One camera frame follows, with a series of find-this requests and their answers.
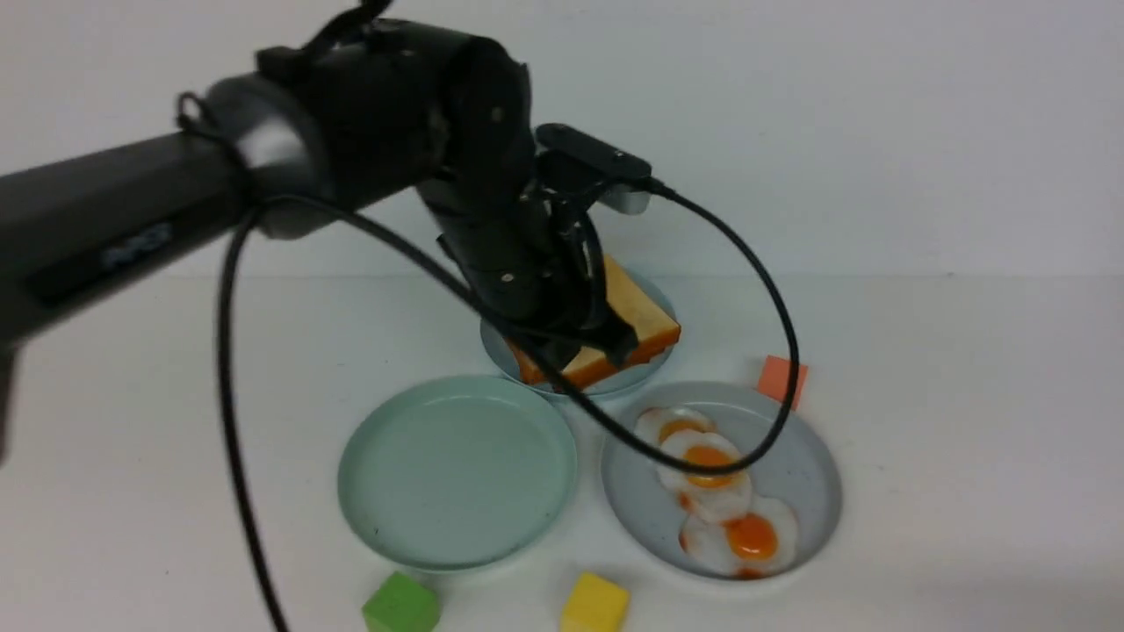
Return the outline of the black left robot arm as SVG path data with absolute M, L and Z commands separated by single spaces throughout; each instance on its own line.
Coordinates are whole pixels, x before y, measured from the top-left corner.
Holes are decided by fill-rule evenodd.
M 498 40 L 355 8 L 303 47 L 257 52 L 173 133 L 3 177 L 3 352 L 201 249 L 259 207 L 270 240 L 414 189 L 439 249 L 551 364 L 622 364 L 638 333 L 608 305 L 587 208 L 636 160 L 531 125 L 531 69 Z

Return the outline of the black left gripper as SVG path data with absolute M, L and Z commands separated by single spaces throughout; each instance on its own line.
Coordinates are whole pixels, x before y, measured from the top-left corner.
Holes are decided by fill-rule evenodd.
M 559 374 L 583 347 L 614 367 L 629 363 L 638 337 L 608 305 L 605 251 L 593 204 L 565 204 L 540 191 L 538 148 L 466 148 L 441 160 L 419 186 L 439 243 L 475 299 L 529 338 Z M 527 383 L 554 387 L 527 356 Z

